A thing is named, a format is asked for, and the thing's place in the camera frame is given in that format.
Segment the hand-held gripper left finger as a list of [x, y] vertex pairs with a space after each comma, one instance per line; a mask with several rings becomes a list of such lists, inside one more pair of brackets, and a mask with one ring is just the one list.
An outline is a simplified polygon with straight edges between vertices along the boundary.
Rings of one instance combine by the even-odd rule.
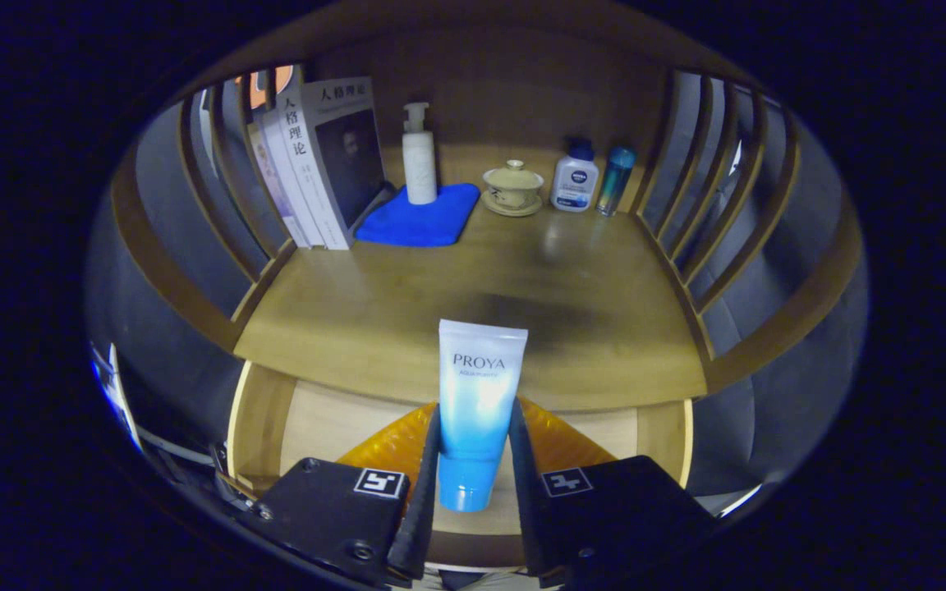
[[371, 588], [408, 588], [425, 567], [434, 520], [440, 411], [416, 437], [418, 474], [306, 457], [241, 513], [243, 529], [312, 566]]

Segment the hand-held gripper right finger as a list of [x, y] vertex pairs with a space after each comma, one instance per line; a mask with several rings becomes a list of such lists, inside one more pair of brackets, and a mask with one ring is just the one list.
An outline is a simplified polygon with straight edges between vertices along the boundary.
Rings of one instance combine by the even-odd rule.
[[509, 442], [526, 568], [542, 588], [630, 588], [714, 535], [719, 521], [648, 456], [545, 468], [525, 406]]

